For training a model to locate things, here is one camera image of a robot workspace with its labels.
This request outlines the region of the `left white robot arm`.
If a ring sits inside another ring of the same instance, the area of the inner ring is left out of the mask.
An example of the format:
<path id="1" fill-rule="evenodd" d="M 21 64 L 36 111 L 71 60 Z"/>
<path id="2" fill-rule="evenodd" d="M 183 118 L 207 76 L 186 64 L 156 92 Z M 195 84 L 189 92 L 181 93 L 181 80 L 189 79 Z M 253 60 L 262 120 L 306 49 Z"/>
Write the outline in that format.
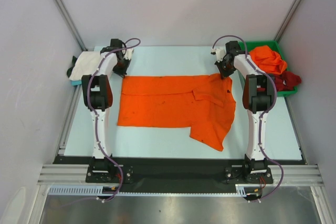
<path id="1" fill-rule="evenodd" d="M 112 159 L 108 143 L 109 114 L 113 106 L 110 76 L 115 73 L 124 78 L 131 62 L 133 46 L 128 47 L 121 39 L 112 38 L 110 45 L 99 51 L 98 65 L 92 74 L 81 78 L 84 104 L 90 111 L 94 130 L 92 159 L 101 166 L 98 176 L 105 182 L 115 178 L 119 165 Z"/>

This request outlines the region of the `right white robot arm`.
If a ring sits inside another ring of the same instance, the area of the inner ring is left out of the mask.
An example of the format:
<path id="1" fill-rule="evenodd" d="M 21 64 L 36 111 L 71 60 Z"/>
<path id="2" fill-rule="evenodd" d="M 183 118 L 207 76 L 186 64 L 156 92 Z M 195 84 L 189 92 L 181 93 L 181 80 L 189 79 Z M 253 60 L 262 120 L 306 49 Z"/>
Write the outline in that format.
<path id="1" fill-rule="evenodd" d="M 271 76 L 262 71 L 252 60 L 247 49 L 242 50 L 237 41 L 229 41 L 225 48 L 211 49 L 216 56 L 215 65 L 221 78 L 227 78 L 235 71 L 245 77 L 242 103 L 247 110 L 248 146 L 242 178 L 254 183 L 262 175 L 270 175 L 265 153 L 266 121 L 268 112 L 276 102 L 276 88 Z"/>

